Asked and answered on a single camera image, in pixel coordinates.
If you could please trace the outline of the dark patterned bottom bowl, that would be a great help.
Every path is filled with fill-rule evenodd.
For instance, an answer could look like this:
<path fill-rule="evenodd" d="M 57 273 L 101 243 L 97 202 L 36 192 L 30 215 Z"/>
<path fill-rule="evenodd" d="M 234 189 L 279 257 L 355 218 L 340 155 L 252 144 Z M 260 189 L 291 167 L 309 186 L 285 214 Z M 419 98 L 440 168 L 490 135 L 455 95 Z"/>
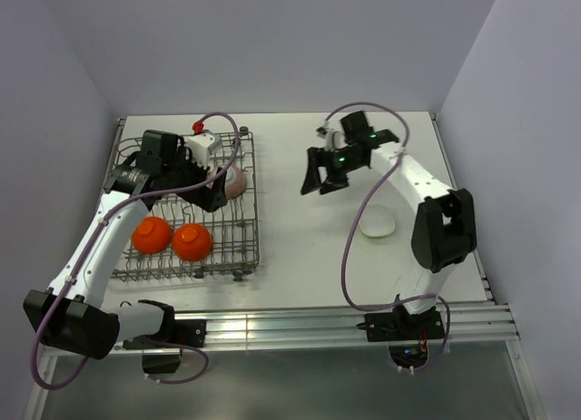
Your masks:
<path fill-rule="evenodd" d="M 226 172 L 224 194 L 227 200 L 240 197 L 247 189 L 247 179 L 244 172 L 237 166 L 231 166 Z"/>

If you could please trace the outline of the plain orange bowl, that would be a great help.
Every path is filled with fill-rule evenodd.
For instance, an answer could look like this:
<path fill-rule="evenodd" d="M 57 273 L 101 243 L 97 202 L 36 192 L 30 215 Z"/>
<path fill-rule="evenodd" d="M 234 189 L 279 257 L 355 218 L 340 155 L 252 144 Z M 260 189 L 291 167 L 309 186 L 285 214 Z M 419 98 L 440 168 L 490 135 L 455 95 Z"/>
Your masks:
<path fill-rule="evenodd" d="M 172 249 L 185 261 L 200 261 L 212 251 L 212 234 L 201 224 L 188 223 L 177 229 L 172 237 Z"/>
<path fill-rule="evenodd" d="M 151 255 L 162 252 L 172 241 L 172 228 L 159 217 L 146 217 L 131 236 L 133 247 L 140 253 Z"/>

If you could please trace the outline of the white square bowl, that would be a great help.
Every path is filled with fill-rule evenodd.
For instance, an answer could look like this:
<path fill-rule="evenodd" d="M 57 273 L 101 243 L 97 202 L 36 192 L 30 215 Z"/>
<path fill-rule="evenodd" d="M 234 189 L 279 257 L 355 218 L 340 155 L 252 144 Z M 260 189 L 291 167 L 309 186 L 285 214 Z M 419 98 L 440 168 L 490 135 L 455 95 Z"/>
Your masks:
<path fill-rule="evenodd" d="M 359 219 L 359 229 L 368 238 L 385 238 L 395 232 L 396 221 L 392 211 L 383 205 L 368 205 Z"/>

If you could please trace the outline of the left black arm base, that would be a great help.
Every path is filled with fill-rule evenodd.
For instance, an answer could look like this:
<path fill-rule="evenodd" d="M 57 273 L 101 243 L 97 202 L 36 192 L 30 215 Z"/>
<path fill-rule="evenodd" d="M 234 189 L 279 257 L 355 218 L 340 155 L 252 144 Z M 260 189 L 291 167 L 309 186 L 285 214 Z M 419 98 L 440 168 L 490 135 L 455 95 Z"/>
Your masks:
<path fill-rule="evenodd" d="M 142 370 L 146 378 L 166 385 L 177 385 L 191 382 L 201 377 L 209 368 L 210 359 L 202 350 L 207 329 L 205 319 L 180 319 L 174 324 L 173 330 L 166 338 L 141 336 L 125 340 L 124 350 L 152 350 L 155 348 L 176 349 L 177 354 L 145 354 L 142 353 Z M 181 365 L 185 364 L 185 353 L 190 352 L 202 359 L 201 369 L 191 377 L 173 378 Z"/>

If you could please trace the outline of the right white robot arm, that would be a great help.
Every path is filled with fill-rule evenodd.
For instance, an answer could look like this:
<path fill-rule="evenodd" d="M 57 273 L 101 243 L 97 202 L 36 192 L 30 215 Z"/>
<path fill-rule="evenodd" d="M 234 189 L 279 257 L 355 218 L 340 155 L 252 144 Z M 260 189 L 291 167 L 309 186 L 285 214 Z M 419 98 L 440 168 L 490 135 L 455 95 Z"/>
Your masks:
<path fill-rule="evenodd" d="M 303 195 L 321 195 L 349 186 L 349 173 L 369 168 L 390 183 L 414 214 L 410 246 L 415 259 L 409 283 L 395 298 L 404 307 L 393 316 L 395 332 L 411 338 L 424 327 L 422 314 L 435 307 L 451 271 L 477 246 L 472 194 L 455 190 L 435 177 L 407 152 L 410 133 L 398 137 L 389 129 L 376 130 L 365 112 L 352 112 L 335 131 L 323 124 L 316 131 L 322 147 L 307 150 Z"/>

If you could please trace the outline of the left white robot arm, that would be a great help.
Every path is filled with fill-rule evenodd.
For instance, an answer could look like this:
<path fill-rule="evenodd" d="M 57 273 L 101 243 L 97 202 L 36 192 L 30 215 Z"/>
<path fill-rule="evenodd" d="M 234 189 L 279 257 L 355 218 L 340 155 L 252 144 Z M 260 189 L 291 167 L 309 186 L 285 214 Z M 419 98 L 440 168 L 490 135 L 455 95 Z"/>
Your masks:
<path fill-rule="evenodd" d="M 221 144 L 209 131 L 189 137 L 143 133 L 138 150 L 106 179 L 97 212 L 64 269 L 46 290 L 32 290 L 25 298 L 25 314 L 41 344 L 102 359 L 130 338 L 146 337 L 157 347 L 173 342 L 177 325 L 171 306 L 142 299 L 107 310 L 103 299 L 130 237 L 162 196 L 175 194 L 206 212 L 225 205 L 225 170 L 208 181 L 212 155 Z"/>

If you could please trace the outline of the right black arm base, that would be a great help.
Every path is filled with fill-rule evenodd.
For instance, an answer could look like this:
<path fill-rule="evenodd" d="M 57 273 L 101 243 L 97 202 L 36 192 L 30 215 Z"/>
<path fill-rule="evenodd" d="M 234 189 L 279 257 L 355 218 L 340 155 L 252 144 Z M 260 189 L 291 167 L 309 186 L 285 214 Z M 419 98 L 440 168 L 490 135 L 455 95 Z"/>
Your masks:
<path fill-rule="evenodd" d="M 443 340 L 446 335 L 441 314 L 435 307 L 420 314 L 410 315 L 404 306 L 390 312 L 368 313 L 357 329 L 366 333 L 370 343 L 407 342 L 389 346 L 391 360 L 404 368 L 424 366 L 428 361 L 430 340 Z"/>

